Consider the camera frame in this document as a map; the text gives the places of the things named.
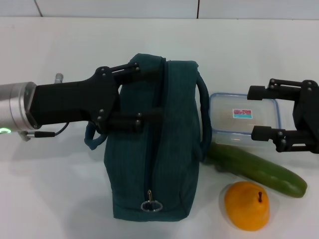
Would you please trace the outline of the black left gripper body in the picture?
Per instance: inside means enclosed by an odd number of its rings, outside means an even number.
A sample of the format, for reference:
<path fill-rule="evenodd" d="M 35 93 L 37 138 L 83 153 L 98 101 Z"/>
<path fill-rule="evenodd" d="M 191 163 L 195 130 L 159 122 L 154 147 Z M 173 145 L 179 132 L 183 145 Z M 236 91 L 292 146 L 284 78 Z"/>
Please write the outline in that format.
<path fill-rule="evenodd" d="M 119 69 L 100 67 L 84 81 L 36 86 L 30 115 L 38 125 L 91 121 L 104 129 L 120 110 L 114 73 Z"/>

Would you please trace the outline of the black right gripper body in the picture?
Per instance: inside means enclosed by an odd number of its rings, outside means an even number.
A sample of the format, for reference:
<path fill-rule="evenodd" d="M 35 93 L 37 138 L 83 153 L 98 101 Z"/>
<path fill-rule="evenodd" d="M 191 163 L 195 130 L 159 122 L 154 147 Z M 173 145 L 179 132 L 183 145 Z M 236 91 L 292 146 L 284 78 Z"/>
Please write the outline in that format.
<path fill-rule="evenodd" d="M 315 81 L 304 80 L 294 103 L 293 119 L 298 131 L 308 134 L 308 151 L 319 152 L 319 86 Z"/>

